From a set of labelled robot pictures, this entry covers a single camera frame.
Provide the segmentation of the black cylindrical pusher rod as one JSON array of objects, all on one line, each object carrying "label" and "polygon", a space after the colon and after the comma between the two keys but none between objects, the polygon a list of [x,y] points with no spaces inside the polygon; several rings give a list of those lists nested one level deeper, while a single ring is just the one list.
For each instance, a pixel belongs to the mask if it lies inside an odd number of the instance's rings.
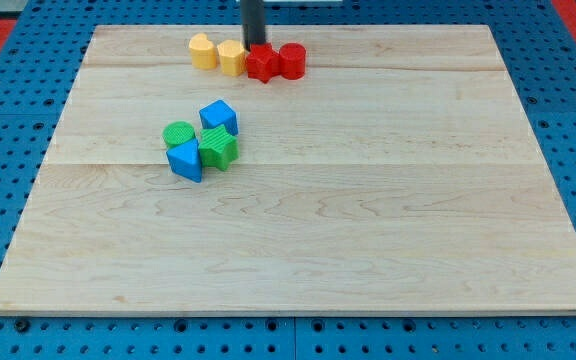
[{"label": "black cylindrical pusher rod", "polygon": [[244,47],[266,43],[266,20],[263,0],[241,0],[241,22]]}]

